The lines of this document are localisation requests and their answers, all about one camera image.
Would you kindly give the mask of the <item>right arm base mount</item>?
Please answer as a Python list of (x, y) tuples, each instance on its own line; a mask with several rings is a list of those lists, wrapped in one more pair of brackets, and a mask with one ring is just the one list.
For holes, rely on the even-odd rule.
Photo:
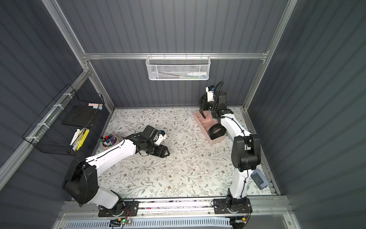
[(253, 212), (248, 197), (240, 199), (215, 198), (211, 205), (215, 214), (249, 214)]

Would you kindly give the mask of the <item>long black leather belt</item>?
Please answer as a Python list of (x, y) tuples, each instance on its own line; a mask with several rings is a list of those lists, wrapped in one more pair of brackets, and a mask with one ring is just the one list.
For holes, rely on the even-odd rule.
[(213, 125), (212, 127), (210, 127), (208, 129), (207, 133), (211, 140), (215, 140), (226, 134), (226, 128), (223, 125), (221, 125), (220, 123), (217, 123), (217, 124)]

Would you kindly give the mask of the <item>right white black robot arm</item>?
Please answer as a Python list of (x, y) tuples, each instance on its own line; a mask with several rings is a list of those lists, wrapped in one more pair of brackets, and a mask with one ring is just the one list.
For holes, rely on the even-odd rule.
[(232, 208), (247, 202), (249, 177), (261, 163), (261, 152), (259, 137), (247, 131), (227, 107), (226, 92), (221, 90), (223, 84), (221, 81), (205, 88), (197, 118), (209, 140), (228, 135), (233, 141), (231, 161), (236, 171), (226, 196), (226, 204)]

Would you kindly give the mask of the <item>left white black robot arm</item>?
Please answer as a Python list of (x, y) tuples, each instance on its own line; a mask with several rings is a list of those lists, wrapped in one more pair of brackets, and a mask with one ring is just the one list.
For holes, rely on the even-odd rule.
[(62, 187), (81, 206), (92, 203), (104, 209), (123, 211), (123, 198), (111, 190), (101, 188), (98, 178), (116, 163), (141, 151), (148, 156), (169, 156), (168, 148), (162, 145), (166, 138), (167, 134), (163, 130), (147, 126), (144, 131), (123, 138), (120, 143), (100, 154), (86, 159), (77, 158), (71, 163)]

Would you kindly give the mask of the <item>short black leather belt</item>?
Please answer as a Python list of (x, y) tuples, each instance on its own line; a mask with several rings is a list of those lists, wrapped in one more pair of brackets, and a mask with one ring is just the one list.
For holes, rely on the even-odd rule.
[(199, 112), (204, 119), (206, 119), (205, 110), (207, 110), (207, 95), (203, 95), (199, 100)]

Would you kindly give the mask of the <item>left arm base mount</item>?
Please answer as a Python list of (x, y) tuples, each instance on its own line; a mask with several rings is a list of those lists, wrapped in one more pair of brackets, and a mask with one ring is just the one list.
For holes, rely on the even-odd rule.
[(119, 200), (112, 209), (100, 206), (98, 217), (134, 217), (137, 216), (140, 202), (137, 200), (122, 201)]

